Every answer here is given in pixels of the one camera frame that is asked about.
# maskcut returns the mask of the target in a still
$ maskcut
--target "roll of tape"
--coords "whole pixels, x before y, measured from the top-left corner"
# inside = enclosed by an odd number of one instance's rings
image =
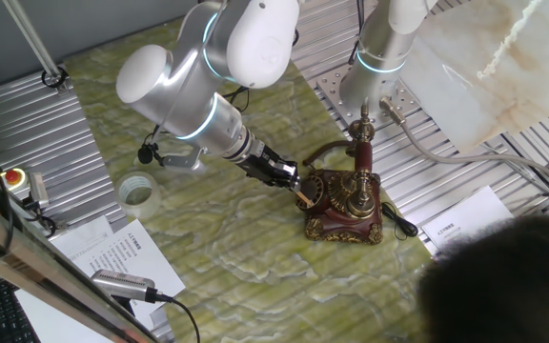
[[[147,219],[160,207],[160,189],[151,175],[134,171],[115,183],[115,200],[127,215]]]

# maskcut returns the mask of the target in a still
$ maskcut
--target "white wall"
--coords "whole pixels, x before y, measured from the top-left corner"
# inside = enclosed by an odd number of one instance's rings
[[[180,17],[196,0],[20,0],[55,62]],[[0,0],[0,84],[42,70]]]

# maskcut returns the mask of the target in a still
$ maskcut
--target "cable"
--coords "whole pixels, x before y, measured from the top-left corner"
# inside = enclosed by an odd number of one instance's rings
[[[64,69],[58,67],[58,70],[61,72],[61,75],[58,79],[58,81],[55,81],[51,84],[49,84],[48,82],[46,82],[46,71],[42,72],[42,83],[46,86],[46,87],[49,87],[49,88],[58,88],[59,86],[61,86],[62,84],[65,83],[65,80],[69,77],[69,75],[67,74],[67,71],[65,71]]]
[[[45,215],[40,215],[41,219],[48,223],[50,226],[50,234],[46,236],[46,239],[52,238],[56,233],[56,223]]]
[[[418,228],[415,224],[409,222],[408,220],[400,217],[397,215],[396,208],[391,205],[388,202],[383,202],[380,204],[380,207],[382,208],[382,215],[386,216],[387,218],[393,220],[396,225],[394,227],[394,234],[396,235],[396,238],[399,240],[406,240],[408,237],[416,237],[418,235]],[[399,238],[397,236],[397,227],[401,229],[402,232],[406,235],[406,237]]]
[[[169,302],[169,303],[174,303],[175,305],[182,308],[183,311],[185,311],[188,314],[188,317],[190,318],[190,320],[192,320],[192,324],[194,325],[194,330],[196,331],[196,342],[200,343],[200,332],[198,331],[198,325],[196,325],[196,321],[194,320],[194,317],[192,316],[192,313],[190,312],[190,310],[184,304],[182,304],[179,301],[173,299],[172,296],[168,296],[168,295],[160,294],[160,293],[156,294],[155,299],[157,301],[166,301],[166,302]]]
[[[236,97],[240,94],[242,94],[243,92],[247,92],[247,104],[245,105],[245,108],[244,109],[240,109],[240,108],[236,108],[238,111],[240,111],[241,113],[246,110],[248,107],[249,107],[249,91],[250,89],[245,87],[245,86],[240,86],[238,89],[236,89],[236,91],[233,91],[233,92],[230,92],[228,94],[224,94],[222,95],[223,98],[230,98],[230,100],[228,100],[228,102],[230,102],[231,105],[234,105],[234,100],[236,100]]]
[[[455,157],[455,158],[438,156],[426,150],[425,148],[423,148],[423,146],[420,145],[420,143],[417,141],[417,138],[410,131],[410,128],[408,128],[408,124],[406,123],[401,124],[401,128],[404,130],[404,132],[406,132],[408,139],[410,139],[410,142],[415,146],[415,148],[417,148],[417,150],[419,150],[425,156],[439,163],[463,164],[463,163],[472,163],[472,162],[480,162],[480,161],[510,161],[515,163],[520,163],[525,166],[533,167],[536,170],[543,172],[544,174],[549,176],[549,169],[543,167],[541,164],[531,161],[529,159],[526,159],[524,157],[514,156],[510,154],[500,154],[500,155],[487,154],[487,155],[480,155],[480,156]]]
[[[351,56],[349,56],[349,62],[348,64],[353,65],[355,62],[355,52],[357,51],[357,47],[359,45],[359,37],[361,36],[361,31],[363,30],[363,25],[365,24],[365,10],[363,7],[363,0],[356,0],[357,3],[357,22],[359,23],[359,34],[357,35],[357,40],[355,41],[355,45],[353,46],[353,50],[351,51]]]
[[[297,41],[300,39],[300,32],[295,29],[294,31],[294,42],[292,43],[292,47],[295,47],[295,45],[297,44]]]
[[[247,102],[245,103],[245,107],[243,109],[236,108],[239,112],[244,112],[249,107],[249,92],[251,90],[247,90]]]

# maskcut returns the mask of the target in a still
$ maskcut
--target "ornate brass base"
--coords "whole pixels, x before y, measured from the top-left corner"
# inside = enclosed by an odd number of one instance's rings
[[[304,202],[296,205],[306,212],[306,237],[311,240],[364,243],[382,242],[382,216],[380,211],[380,179],[371,174],[369,192],[378,206],[363,218],[353,217],[345,211],[348,197],[355,188],[353,171],[312,171],[302,182],[302,192],[314,203],[307,208]]]

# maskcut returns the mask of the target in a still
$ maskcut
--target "gray cable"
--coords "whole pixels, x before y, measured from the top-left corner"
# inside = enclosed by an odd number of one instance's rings
[[[480,162],[480,161],[510,161],[510,162],[519,163],[525,166],[533,167],[536,170],[543,172],[544,174],[549,176],[549,169],[543,167],[541,164],[531,161],[529,159],[526,159],[524,157],[515,156],[511,154],[499,154],[499,155],[487,154],[487,155],[480,155],[480,156],[468,156],[468,157],[456,157],[456,158],[438,156],[434,153],[431,153],[430,151],[428,151],[427,149],[423,148],[423,146],[420,145],[417,138],[412,134],[412,132],[410,131],[410,128],[408,128],[408,125],[405,122],[401,124],[401,128],[404,130],[404,132],[406,132],[408,139],[410,139],[410,142],[412,142],[412,144],[415,146],[415,148],[417,148],[417,150],[419,150],[425,156],[439,163],[463,164],[463,163],[472,163],[472,162]]]

